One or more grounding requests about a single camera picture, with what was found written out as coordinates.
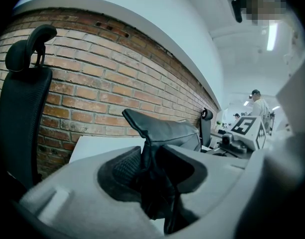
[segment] white table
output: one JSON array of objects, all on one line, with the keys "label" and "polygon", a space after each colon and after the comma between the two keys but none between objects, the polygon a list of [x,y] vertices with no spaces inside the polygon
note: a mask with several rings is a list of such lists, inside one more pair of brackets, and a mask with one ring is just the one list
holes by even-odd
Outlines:
[{"label": "white table", "polygon": [[132,146],[141,146],[142,151],[145,140],[146,139],[141,137],[81,136],[76,144],[69,163],[82,158]]}]

